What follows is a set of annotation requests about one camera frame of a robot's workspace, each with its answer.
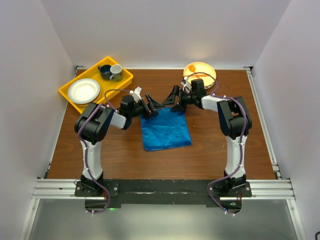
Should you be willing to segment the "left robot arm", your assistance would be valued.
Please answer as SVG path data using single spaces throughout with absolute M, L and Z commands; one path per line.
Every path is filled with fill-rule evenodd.
M 122 97 L 120 106 L 116 109 L 102 103 L 90 103 L 80 115 L 74 125 L 83 151 L 80 190 L 87 191 L 92 196 L 109 196 L 101 165 L 102 141 L 110 126 L 127 130 L 133 118 L 141 116 L 148 120 L 158 116 L 158 111 L 165 108 L 149 94 L 145 97 L 147 101 L 138 93 L 131 92 Z

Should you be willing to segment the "blue cloth napkin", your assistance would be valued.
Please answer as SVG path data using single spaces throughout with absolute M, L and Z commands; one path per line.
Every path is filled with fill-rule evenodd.
M 142 144 L 147 152 L 187 147 L 192 140 L 183 112 L 173 112 L 170 107 L 157 111 L 150 119 L 140 118 Z

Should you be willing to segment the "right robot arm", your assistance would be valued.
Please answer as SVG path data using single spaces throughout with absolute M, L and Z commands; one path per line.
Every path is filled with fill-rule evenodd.
M 172 112 L 185 113 L 187 105 L 218 113 L 220 130 L 226 137 L 227 162 L 224 177 L 208 184 L 209 193 L 217 196 L 235 196 L 246 186 L 245 144 L 252 128 L 252 120 L 242 97 L 207 94 L 204 81 L 183 80 L 183 87 L 175 85 L 163 105 L 173 105 Z

